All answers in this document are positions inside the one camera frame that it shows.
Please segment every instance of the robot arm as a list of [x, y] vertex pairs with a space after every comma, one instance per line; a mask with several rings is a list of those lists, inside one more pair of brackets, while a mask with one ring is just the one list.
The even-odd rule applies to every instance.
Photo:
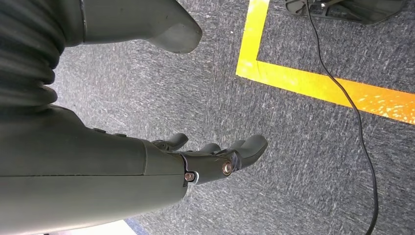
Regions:
[[188, 184], [253, 164], [267, 141], [180, 152], [187, 137], [149, 142], [86, 127], [46, 87], [67, 46], [145, 39], [192, 51], [202, 31], [175, 0], [0, 0], [0, 234], [112, 222], [181, 200]]

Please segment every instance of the gray carpet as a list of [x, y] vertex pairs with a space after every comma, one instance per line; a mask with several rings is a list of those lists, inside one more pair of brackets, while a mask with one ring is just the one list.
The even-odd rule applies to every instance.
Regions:
[[[58, 104], [110, 133], [149, 140], [186, 133], [186, 149], [257, 133], [270, 145], [254, 166], [129, 223], [149, 235], [364, 234], [372, 189], [352, 110], [235, 75], [247, 0], [180, 2], [204, 30], [194, 52], [143, 41], [67, 48], [53, 84]], [[317, 19], [316, 26], [336, 76], [415, 93], [415, 0], [376, 25]], [[280, 0], [270, 4], [258, 59], [322, 72], [309, 23]], [[362, 118], [378, 177], [374, 234], [413, 234], [415, 126]]]

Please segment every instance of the black cable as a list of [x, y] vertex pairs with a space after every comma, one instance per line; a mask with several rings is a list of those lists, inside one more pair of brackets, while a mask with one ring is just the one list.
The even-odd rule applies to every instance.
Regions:
[[372, 221], [370, 223], [370, 226], [369, 226], [368, 230], [366, 231], [366, 235], [370, 235], [370, 234], [372, 234], [372, 231], [373, 231], [373, 229], [374, 229], [374, 227], [376, 225], [377, 216], [379, 214], [379, 201], [378, 201], [378, 194], [377, 194], [377, 183], [376, 183], [375, 169], [373, 168], [373, 164], [372, 164], [372, 161], [370, 160], [369, 153], [366, 150], [365, 141], [363, 140], [362, 118], [360, 117], [359, 110], [357, 109], [356, 105], [354, 104], [353, 100], [350, 98], [350, 96], [347, 93], [347, 91], [345, 90], [345, 88], [333, 77], [333, 75], [331, 75], [331, 73], [328, 71], [328, 69], [324, 65], [324, 62], [323, 62], [323, 59], [322, 59], [322, 55], [321, 55], [321, 50], [320, 50], [319, 35], [317, 33], [316, 27], [314, 26], [313, 20], [311, 19], [310, 6], [309, 6], [309, 3], [308, 3], [308, 0], [305, 0], [305, 2], [306, 2], [306, 7], [307, 7], [308, 19], [310, 20], [311, 26], [313, 27], [313, 30], [314, 30], [314, 36], [316, 37], [317, 53], [319, 55], [320, 64], [322, 65], [324, 71], [327, 73], [327, 75], [330, 77], [330, 79], [334, 83], [336, 83], [336, 85], [345, 94], [346, 98], [349, 100], [351, 106], [353, 107], [353, 110], [355, 111], [356, 116], [357, 116], [357, 120], [359, 122], [359, 139], [360, 139], [360, 144], [362, 146], [363, 152], [365, 153], [366, 159], [368, 160], [368, 163], [369, 163], [369, 166], [370, 166], [370, 172], [371, 172], [372, 184], [373, 184], [373, 216], [372, 216]]

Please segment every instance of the metal screw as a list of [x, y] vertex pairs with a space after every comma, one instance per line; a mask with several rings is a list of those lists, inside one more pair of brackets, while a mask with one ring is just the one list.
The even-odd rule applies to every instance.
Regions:
[[233, 167], [231, 162], [225, 162], [222, 167], [224, 175], [230, 175], [232, 173]]
[[186, 181], [193, 181], [193, 180], [194, 180], [194, 173], [191, 173], [191, 172], [186, 172], [186, 173], [184, 174], [184, 179], [185, 179]]

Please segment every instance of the yellow tape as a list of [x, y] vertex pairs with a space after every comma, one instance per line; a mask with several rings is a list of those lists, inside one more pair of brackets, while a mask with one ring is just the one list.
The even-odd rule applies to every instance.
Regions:
[[[260, 83], [350, 107], [329, 77], [257, 61], [269, 0], [251, 0], [236, 74]], [[339, 79], [359, 110], [415, 124], [415, 94]]]

